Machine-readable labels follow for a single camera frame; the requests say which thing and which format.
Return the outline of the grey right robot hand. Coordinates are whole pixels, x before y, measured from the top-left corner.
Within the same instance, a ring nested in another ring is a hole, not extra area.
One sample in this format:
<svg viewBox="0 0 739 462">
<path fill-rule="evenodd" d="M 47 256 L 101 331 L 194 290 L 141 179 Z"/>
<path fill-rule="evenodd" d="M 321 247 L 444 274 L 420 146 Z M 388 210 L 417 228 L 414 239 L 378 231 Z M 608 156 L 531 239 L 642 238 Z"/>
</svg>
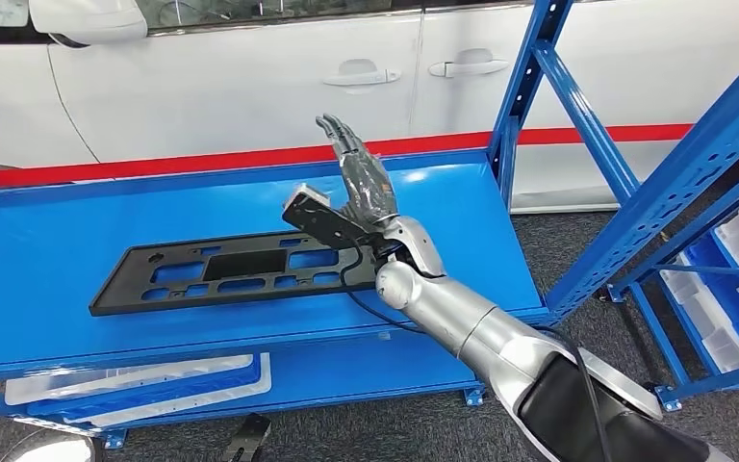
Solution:
<svg viewBox="0 0 739 462">
<path fill-rule="evenodd" d="M 344 212 L 366 227 L 381 226 L 398 215 L 392 182 L 381 161 L 339 118 L 318 115 L 316 124 L 332 143 L 348 201 Z"/>
</svg>

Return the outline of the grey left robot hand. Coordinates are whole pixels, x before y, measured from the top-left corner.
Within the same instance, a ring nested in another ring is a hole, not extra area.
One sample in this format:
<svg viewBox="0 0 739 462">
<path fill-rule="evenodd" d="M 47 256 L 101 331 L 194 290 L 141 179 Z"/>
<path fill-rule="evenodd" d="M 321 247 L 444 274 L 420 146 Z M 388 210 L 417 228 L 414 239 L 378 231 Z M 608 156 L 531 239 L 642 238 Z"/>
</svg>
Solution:
<svg viewBox="0 0 739 462">
<path fill-rule="evenodd" d="M 271 431 L 271 420 L 260 414 L 247 415 L 234 434 L 231 442 L 222 453 L 224 462 L 259 461 L 262 446 Z"/>
</svg>

